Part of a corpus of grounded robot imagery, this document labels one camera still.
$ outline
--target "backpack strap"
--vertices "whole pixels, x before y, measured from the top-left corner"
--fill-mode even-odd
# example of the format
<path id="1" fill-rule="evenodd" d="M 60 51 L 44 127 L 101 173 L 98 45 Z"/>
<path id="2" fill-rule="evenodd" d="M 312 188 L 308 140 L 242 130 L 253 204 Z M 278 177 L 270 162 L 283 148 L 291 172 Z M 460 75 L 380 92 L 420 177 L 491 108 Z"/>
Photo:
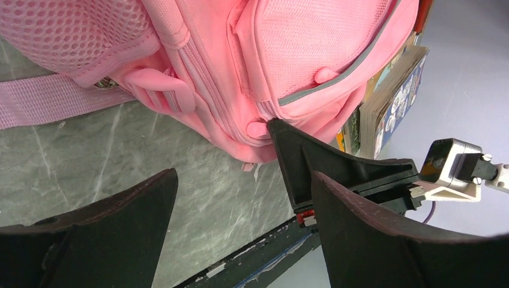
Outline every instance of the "backpack strap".
<path id="1" fill-rule="evenodd" d="M 136 98 L 120 88 L 83 88 L 60 74 L 0 83 L 0 130 L 51 123 Z"/>

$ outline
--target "gray marble surface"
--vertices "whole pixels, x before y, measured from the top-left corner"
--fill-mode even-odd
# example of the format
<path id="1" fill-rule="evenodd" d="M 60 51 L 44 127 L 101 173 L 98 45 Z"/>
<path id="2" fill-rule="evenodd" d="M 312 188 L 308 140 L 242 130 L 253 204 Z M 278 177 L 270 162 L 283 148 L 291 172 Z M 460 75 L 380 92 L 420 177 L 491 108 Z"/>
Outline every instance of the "gray marble surface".
<path id="1" fill-rule="evenodd" d="M 0 43 L 1 81 L 49 73 Z M 32 224 L 174 167 L 178 195 L 153 285 L 173 287 L 293 215 L 277 163 L 241 164 L 136 102 L 2 130 L 0 226 Z"/>

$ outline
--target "backpack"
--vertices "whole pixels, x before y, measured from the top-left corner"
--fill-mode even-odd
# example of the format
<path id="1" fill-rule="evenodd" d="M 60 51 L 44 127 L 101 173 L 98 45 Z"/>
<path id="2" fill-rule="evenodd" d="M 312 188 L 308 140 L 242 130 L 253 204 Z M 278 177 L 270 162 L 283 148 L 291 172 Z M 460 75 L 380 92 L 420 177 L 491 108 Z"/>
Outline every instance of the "backpack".
<path id="1" fill-rule="evenodd" d="M 0 9 L 0 34 L 59 73 L 2 83 L 1 128 L 134 95 L 231 156 L 265 163 L 276 159 L 270 119 L 325 142 L 336 135 L 411 33 L 418 0 L 3 0 Z M 100 90 L 115 86 L 123 91 Z"/>

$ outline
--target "blue book cover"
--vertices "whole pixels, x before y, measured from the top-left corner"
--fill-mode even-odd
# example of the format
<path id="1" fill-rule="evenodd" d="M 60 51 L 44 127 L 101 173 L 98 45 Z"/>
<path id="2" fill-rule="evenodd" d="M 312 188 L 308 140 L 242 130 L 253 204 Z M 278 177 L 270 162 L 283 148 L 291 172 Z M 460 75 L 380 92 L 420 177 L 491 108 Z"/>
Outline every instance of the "blue book cover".
<path id="1" fill-rule="evenodd" d="M 397 90 L 392 102 L 389 103 L 385 111 L 385 116 L 382 116 L 378 123 L 375 133 L 375 158 L 385 144 L 387 144 L 408 110 L 414 105 L 426 58 L 427 52 Z"/>

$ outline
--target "screw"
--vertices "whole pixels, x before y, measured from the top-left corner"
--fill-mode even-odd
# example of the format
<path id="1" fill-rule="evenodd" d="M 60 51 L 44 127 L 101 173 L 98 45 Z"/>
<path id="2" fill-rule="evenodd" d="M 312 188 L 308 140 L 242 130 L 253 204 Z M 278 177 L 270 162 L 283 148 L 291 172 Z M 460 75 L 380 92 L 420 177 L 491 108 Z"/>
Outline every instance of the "screw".
<path id="1" fill-rule="evenodd" d="M 493 156 L 491 154 L 484 154 L 481 158 L 484 161 L 491 161 L 493 159 Z"/>
<path id="2" fill-rule="evenodd" d="M 475 184 L 475 185 L 481 185 L 481 183 L 483 182 L 483 180 L 479 177 L 473 177 L 472 178 L 472 182 Z"/>

